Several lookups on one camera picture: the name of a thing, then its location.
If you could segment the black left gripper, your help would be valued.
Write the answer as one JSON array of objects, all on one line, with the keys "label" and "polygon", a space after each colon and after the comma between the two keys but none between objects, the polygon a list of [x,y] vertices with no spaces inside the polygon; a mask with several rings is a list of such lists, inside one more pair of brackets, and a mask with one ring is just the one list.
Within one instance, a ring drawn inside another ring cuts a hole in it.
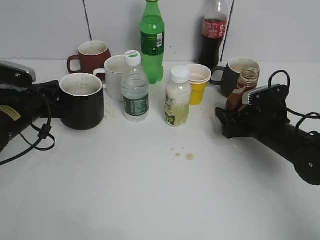
[{"label": "black left gripper", "polygon": [[33,84],[31,88],[45,97],[50,107],[52,118],[60,118],[62,116],[63,107],[59,103],[60,87],[58,80]]}]

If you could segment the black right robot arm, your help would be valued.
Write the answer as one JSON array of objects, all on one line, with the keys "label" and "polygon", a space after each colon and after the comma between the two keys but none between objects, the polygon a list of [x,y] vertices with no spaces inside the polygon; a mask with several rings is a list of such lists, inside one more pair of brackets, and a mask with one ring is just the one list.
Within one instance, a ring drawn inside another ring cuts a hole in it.
[{"label": "black right robot arm", "polygon": [[220,107],[215,115],[227,139],[251,137],[293,164],[310,185],[320,184],[320,137],[290,124],[279,104],[248,105],[239,112]]}]

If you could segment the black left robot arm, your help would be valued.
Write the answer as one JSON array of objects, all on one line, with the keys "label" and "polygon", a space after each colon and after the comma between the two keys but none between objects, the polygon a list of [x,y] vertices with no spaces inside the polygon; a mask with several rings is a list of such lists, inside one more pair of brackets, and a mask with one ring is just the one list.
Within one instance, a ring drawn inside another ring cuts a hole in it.
[{"label": "black left robot arm", "polygon": [[0,87],[0,150],[37,119],[59,117],[59,82],[32,84],[29,87]]}]

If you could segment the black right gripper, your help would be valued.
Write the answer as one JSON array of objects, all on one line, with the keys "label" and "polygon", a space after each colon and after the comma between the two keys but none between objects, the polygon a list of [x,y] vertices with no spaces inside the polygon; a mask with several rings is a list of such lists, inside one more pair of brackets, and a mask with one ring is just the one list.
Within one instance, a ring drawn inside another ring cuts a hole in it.
[{"label": "black right gripper", "polygon": [[281,101],[273,100],[258,106],[247,105],[238,112],[216,107],[215,115],[228,139],[289,139],[290,121],[284,107]]}]

